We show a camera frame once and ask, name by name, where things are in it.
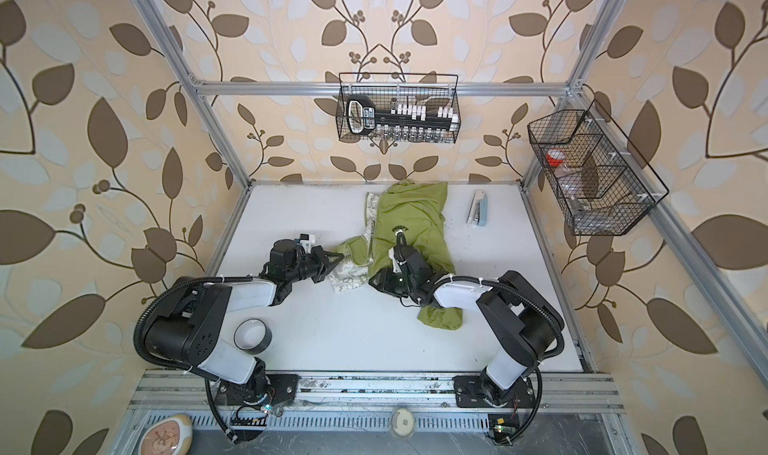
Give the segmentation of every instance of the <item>black rack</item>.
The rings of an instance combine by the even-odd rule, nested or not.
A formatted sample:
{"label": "black rack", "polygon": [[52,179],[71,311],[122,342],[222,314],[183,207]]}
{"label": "black rack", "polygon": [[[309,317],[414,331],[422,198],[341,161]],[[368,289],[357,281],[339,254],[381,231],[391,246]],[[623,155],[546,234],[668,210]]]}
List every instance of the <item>black rack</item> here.
{"label": "black rack", "polygon": [[342,72],[336,105],[339,140],[456,143],[458,75]]}
{"label": "black rack", "polygon": [[[669,189],[618,125],[632,148],[617,148],[609,140],[599,123],[609,121],[603,118],[607,112],[594,104],[534,120],[528,135],[573,234],[626,235]],[[648,187],[628,156],[653,172],[663,189]]]}

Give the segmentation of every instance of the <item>white tabletop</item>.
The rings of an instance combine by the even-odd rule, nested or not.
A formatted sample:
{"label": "white tabletop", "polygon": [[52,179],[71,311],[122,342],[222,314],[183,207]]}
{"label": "white tabletop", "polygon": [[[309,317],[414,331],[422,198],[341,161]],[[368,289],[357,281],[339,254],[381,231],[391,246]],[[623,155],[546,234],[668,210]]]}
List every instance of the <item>white tabletop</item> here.
{"label": "white tabletop", "polygon": [[[221,275],[257,275],[280,239],[312,233],[332,249],[362,233],[366,192],[383,185],[256,186]],[[475,190],[488,196],[488,224],[466,225]],[[445,234],[457,275],[499,277],[519,271],[557,310],[552,280],[544,264],[517,186],[449,185],[443,210]],[[259,355],[268,370],[292,371],[480,371],[499,349],[482,314],[464,311],[456,331],[423,325],[417,308],[365,286],[334,293],[330,281],[293,284],[276,307],[248,308],[224,319],[221,335],[232,339],[244,320],[258,317],[273,333]],[[543,371],[582,371],[571,335],[563,330],[565,350],[542,363]]]}

